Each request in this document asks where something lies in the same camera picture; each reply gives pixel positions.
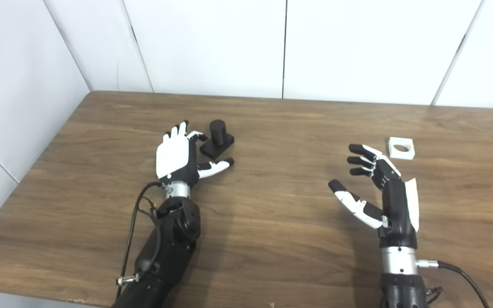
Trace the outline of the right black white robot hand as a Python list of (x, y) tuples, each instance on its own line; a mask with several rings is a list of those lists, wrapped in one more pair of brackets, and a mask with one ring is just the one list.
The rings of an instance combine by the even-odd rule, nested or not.
[(418, 248), (419, 198), (416, 180), (404, 181), (401, 172), (381, 151), (362, 144), (349, 144), (354, 153), (347, 162), (356, 165), (352, 176), (366, 176), (382, 193), (382, 206), (376, 207), (352, 193), (340, 181), (328, 183), (334, 196), (357, 219), (376, 229), (380, 248)]

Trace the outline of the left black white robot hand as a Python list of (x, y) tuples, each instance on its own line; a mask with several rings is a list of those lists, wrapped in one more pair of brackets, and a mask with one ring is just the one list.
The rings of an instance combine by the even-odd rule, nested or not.
[(198, 164), (197, 142), (206, 142), (208, 137), (200, 131), (188, 132), (188, 124), (185, 120), (166, 131), (157, 148), (156, 175), (164, 185), (180, 181), (193, 187), (200, 179), (221, 173), (235, 163), (227, 158)]

